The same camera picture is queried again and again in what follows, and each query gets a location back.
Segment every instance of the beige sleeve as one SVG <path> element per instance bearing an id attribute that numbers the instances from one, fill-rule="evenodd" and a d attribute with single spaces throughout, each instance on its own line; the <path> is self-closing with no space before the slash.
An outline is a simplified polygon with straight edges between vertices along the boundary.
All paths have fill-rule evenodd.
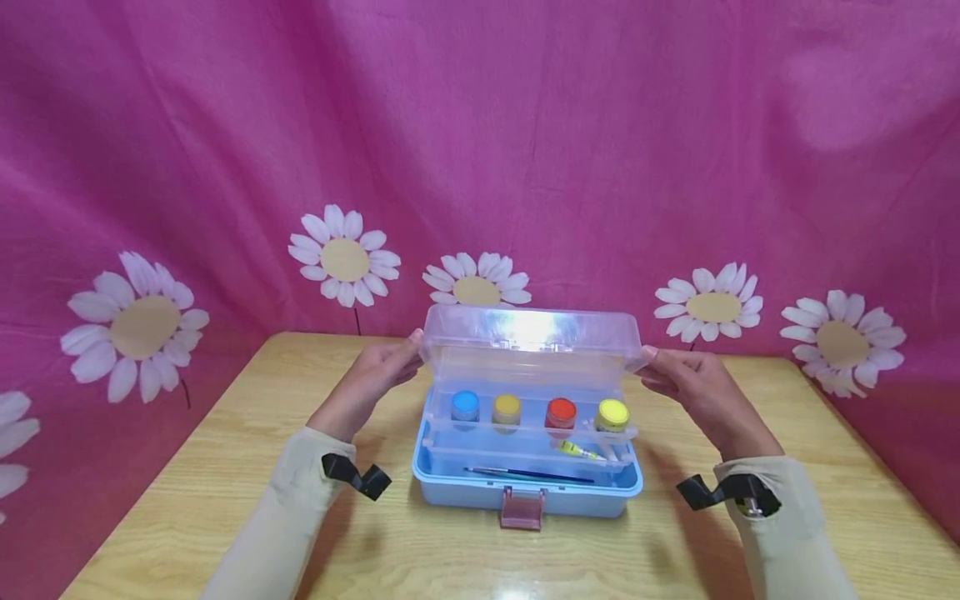
<path id="1" fill-rule="evenodd" d="M 326 479 L 321 458 L 353 459 L 356 449 L 302 428 L 276 461 L 270 484 L 201 595 L 203 600 L 293 598 L 320 524 L 342 484 Z"/>
<path id="2" fill-rule="evenodd" d="M 776 514 L 754 518 L 727 501 L 727 511 L 743 540 L 756 600 L 856 598 L 830 547 L 823 508 L 800 462 L 786 456 L 742 459 L 723 463 L 714 473 L 717 481 L 752 473 L 781 504 Z"/>

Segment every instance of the pink fabric backdrop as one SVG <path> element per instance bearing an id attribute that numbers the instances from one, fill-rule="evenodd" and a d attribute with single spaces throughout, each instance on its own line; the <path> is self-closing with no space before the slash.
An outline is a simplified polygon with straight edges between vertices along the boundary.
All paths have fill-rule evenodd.
<path id="1" fill-rule="evenodd" d="M 0 393 L 39 425 L 0 461 L 29 469 L 0 597 L 56 597 L 267 337 L 406 333 L 457 252 L 666 347 L 655 293 L 697 268 L 764 298 L 717 352 L 792 356 L 781 310 L 863 295 L 905 361 L 830 398 L 960 539 L 958 57 L 953 0 L 0 2 Z M 402 260 L 372 307 L 287 251 L 327 204 Z M 61 351 L 123 251 L 209 315 L 189 409 L 110 403 Z"/>

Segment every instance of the black clip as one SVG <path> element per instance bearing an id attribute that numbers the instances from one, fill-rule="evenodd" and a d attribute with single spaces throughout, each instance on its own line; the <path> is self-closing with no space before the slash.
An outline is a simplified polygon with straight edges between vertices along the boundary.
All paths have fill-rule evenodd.
<path id="1" fill-rule="evenodd" d="M 766 515 L 772 515 L 780 509 L 780 501 L 771 492 L 759 477 L 750 473 L 731 475 L 717 486 L 713 492 L 704 483 L 704 478 L 694 475 L 677 485 L 677 491 L 684 497 L 686 503 L 694 511 L 700 511 L 720 504 L 725 500 L 735 500 L 742 503 L 754 500 L 759 509 Z"/>
<path id="2" fill-rule="evenodd" d="M 379 498 L 380 494 L 393 483 L 387 473 L 380 470 L 377 465 L 370 465 L 367 472 L 361 476 L 356 465 L 340 454 L 325 454 L 321 462 L 327 477 L 350 484 L 370 500 Z"/>

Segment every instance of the red paint jar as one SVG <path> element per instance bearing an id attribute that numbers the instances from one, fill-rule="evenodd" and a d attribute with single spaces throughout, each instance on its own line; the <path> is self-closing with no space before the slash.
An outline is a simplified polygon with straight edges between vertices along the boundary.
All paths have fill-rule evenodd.
<path id="1" fill-rule="evenodd" d="M 546 405 L 546 419 L 543 420 L 544 427 L 553 429 L 573 429 L 577 420 L 577 405 L 564 397 L 556 397 L 550 400 Z M 551 431 L 550 437 L 557 440 L 569 438 L 569 434 Z"/>

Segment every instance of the plastic storage box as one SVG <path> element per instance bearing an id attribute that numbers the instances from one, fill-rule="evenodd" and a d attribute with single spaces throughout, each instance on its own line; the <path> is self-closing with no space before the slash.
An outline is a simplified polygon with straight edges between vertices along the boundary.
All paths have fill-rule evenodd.
<path id="1" fill-rule="evenodd" d="M 427 312 L 421 354 L 433 371 L 413 456 L 430 504 L 501 510 L 504 527 L 540 528 L 543 513 L 619 516 L 643 487 L 631 439 L 636 428 L 600 432 L 600 402 L 623 399 L 624 371 L 643 365 L 633 316 L 437 304 Z M 455 420 L 453 397 L 479 399 L 477 421 Z M 494 399 L 520 399 L 519 424 L 492 422 Z M 544 426 L 555 397 L 573 401 L 572 430 Z M 605 460 L 562 453 L 567 440 Z M 510 468 L 589 482 L 534 481 L 470 472 Z"/>

